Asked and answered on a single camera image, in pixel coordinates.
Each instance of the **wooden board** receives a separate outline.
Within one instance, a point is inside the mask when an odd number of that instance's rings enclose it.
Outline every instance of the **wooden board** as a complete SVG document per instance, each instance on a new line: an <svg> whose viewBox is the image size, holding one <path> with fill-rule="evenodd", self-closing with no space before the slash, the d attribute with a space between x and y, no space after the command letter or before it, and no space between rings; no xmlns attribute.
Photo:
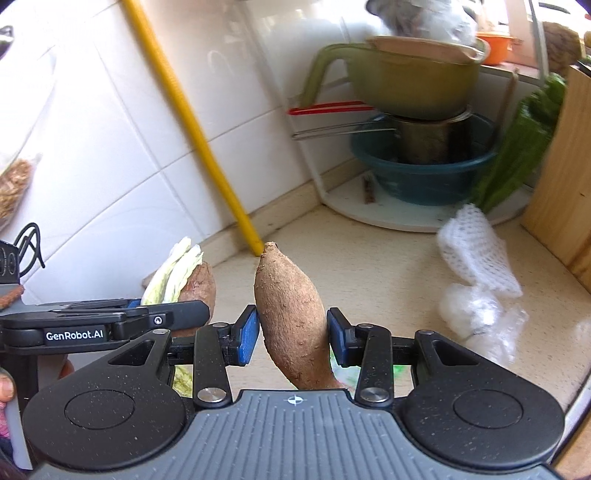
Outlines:
<svg viewBox="0 0 591 480"><path fill-rule="evenodd" d="M591 78L569 86L523 226L591 291Z"/></svg>
<svg viewBox="0 0 591 480"><path fill-rule="evenodd" d="M591 478L591 415L587 415L553 466L565 480Z"/></svg>

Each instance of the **green pot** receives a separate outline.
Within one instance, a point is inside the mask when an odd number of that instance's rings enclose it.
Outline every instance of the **green pot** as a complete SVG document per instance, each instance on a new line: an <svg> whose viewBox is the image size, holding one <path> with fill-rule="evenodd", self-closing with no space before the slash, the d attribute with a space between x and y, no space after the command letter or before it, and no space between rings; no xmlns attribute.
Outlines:
<svg viewBox="0 0 591 480"><path fill-rule="evenodd" d="M454 117L466 109L480 68L476 61L436 61L361 43L329 45L312 64L300 106L316 103L326 71L336 60L345 61L355 95L363 102L384 113L431 121Z"/></svg>

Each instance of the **silver screw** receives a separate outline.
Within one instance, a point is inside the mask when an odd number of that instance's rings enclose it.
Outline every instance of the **silver screw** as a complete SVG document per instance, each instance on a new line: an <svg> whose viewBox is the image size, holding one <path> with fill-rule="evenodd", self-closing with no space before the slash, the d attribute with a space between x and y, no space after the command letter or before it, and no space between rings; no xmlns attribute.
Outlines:
<svg viewBox="0 0 591 480"><path fill-rule="evenodd" d="M369 403L382 403L390 398L387 391L378 387L364 388L359 396Z"/></svg>
<svg viewBox="0 0 591 480"><path fill-rule="evenodd" d="M219 403L226 398L226 392L216 387L202 388L197 393L197 398L205 403Z"/></svg>

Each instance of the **white mesh net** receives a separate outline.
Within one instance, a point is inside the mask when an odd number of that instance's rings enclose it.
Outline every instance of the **white mesh net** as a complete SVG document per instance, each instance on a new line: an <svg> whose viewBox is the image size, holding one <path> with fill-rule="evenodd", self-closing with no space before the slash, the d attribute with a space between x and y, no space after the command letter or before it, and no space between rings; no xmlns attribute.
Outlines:
<svg viewBox="0 0 591 480"><path fill-rule="evenodd" d="M505 242L476 206L464 205L439 230L437 243L449 267L471 285L503 297L523 295L509 266Z"/></svg>

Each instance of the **blue bowl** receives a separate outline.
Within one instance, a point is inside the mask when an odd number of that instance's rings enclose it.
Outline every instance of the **blue bowl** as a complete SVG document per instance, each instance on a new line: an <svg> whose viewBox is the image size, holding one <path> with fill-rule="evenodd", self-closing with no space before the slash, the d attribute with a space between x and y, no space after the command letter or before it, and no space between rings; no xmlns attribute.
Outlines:
<svg viewBox="0 0 591 480"><path fill-rule="evenodd" d="M371 119L361 128L380 128L383 115ZM478 173L495 156L494 149L486 151L494 124L480 115L470 118L472 158L470 160L412 165L396 159L396 138L393 132L361 132L351 135L353 154L374 173L376 181L388 194L416 205L450 205L462 202L470 195Z"/></svg>

